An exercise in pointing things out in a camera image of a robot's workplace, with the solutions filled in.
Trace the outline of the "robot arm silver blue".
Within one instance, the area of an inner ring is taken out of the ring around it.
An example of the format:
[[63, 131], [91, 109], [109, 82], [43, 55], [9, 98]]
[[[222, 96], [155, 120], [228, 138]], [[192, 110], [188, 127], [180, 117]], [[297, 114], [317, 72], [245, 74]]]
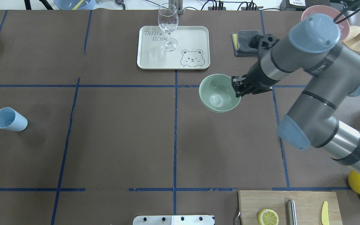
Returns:
[[340, 30], [325, 14], [294, 26], [242, 77], [233, 76], [236, 97], [271, 91], [302, 68], [312, 76], [277, 127], [277, 135], [298, 149], [321, 149], [360, 174], [360, 131], [334, 117], [346, 97], [360, 95], [360, 55], [339, 42]]

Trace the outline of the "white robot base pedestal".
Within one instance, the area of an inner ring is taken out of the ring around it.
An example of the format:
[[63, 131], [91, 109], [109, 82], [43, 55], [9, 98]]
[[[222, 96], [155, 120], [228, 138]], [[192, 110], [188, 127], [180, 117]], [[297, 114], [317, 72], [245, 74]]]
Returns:
[[133, 225], [214, 225], [211, 215], [145, 215], [136, 216]]

